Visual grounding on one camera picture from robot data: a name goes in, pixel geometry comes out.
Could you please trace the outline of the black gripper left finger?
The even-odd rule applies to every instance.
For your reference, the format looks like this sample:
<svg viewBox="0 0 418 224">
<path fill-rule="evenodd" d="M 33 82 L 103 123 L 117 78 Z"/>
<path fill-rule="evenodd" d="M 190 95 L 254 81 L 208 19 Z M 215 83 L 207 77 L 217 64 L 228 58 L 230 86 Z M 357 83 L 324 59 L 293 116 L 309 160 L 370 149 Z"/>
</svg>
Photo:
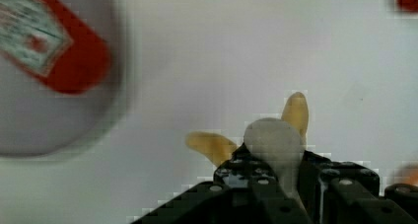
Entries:
<svg viewBox="0 0 418 224">
<path fill-rule="evenodd" d="M 213 174 L 131 224 L 313 224 L 272 169 L 241 146 Z"/>
</svg>

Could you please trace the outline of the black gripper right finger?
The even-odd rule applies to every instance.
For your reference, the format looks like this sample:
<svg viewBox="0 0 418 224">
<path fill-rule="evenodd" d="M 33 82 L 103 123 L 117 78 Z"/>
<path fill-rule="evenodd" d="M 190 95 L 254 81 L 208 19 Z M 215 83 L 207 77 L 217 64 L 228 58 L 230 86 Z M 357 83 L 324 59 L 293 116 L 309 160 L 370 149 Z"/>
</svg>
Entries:
<svg viewBox="0 0 418 224">
<path fill-rule="evenodd" d="M 335 162 L 307 151 L 298 192 L 313 224 L 418 224 L 417 187 L 394 184 L 354 162 Z"/>
</svg>

